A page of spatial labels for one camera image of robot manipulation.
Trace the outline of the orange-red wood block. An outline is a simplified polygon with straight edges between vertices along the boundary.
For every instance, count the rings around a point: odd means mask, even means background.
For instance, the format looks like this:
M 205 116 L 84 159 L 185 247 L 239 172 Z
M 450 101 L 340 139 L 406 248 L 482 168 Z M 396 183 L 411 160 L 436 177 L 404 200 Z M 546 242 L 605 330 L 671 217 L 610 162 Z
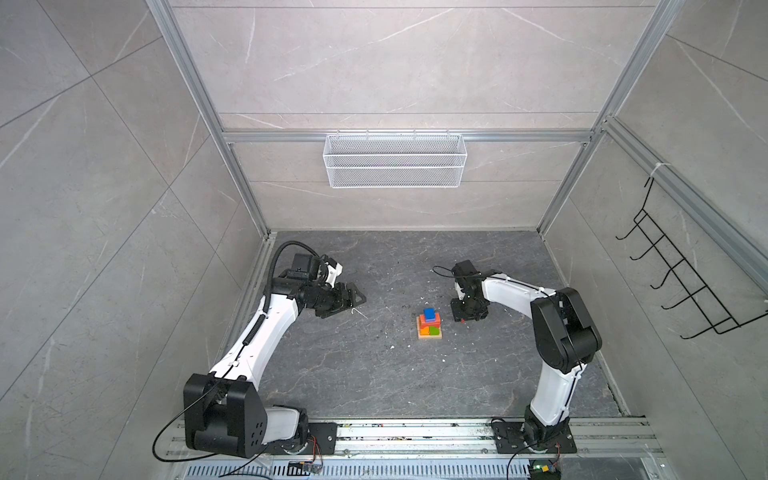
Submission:
M 418 320 L 419 320 L 419 328 L 420 329 L 429 328 L 429 327 L 440 328 L 440 325 L 441 325 L 441 319 L 440 319 L 440 315 L 438 313 L 434 313 L 430 317 L 428 317 L 426 314 L 422 313 L 418 317 Z

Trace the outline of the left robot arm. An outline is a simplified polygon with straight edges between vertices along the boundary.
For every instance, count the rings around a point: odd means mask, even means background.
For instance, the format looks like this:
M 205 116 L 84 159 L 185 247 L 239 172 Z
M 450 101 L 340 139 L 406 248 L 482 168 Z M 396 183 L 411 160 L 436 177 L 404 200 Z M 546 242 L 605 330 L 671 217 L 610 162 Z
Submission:
M 263 295 L 235 345 L 183 389 L 185 444 L 195 460 L 216 455 L 252 459 L 272 449 L 299 453 L 310 441 L 301 407 L 267 406 L 259 394 L 266 367 L 288 328 L 305 310 L 321 318 L 352 310 L 366 297 L 339 281 L 342 265 L 289 240 L 269 263 Z

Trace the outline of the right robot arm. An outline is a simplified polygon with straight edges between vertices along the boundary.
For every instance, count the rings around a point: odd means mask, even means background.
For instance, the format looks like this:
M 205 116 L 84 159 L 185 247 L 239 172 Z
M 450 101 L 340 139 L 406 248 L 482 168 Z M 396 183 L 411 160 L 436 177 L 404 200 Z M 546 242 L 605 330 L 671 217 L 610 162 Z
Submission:
M 532 449 L 550 448 L 566 433 L 578 382 L 602 348 L 602 338 L 581 295 L 570 287 L 534 286 L 496 270 L 482 273 L 469 261 L 456 264 L 450 276 L 457 293 L 451 300 L 456 322 L 486 318 L 492 303 L 531 320 L 542 369 L 536 393 L 525 410 L 522 435 Z

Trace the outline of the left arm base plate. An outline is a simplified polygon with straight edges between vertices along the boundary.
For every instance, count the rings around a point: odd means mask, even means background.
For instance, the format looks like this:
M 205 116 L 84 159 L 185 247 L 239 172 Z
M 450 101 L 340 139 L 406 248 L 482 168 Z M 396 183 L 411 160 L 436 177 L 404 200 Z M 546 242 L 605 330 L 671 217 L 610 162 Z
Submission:
M 334 422 L 310 422 L 299 427 L 297 437 L 270 442 L 265 453 L 276 455 L 332 455 L 335 452 L 339 425 Z

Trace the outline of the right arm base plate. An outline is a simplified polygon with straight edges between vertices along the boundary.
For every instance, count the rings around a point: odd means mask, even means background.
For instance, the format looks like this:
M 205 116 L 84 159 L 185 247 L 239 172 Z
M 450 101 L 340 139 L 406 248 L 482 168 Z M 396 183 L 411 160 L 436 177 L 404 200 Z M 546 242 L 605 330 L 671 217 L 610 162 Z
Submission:
M 575 454 L 577 446 L 566 419 L 554 426 L 541 426 L 536 419 L 502 421 L 493 419 L 489 426 L 500 454 L 546 453 Z

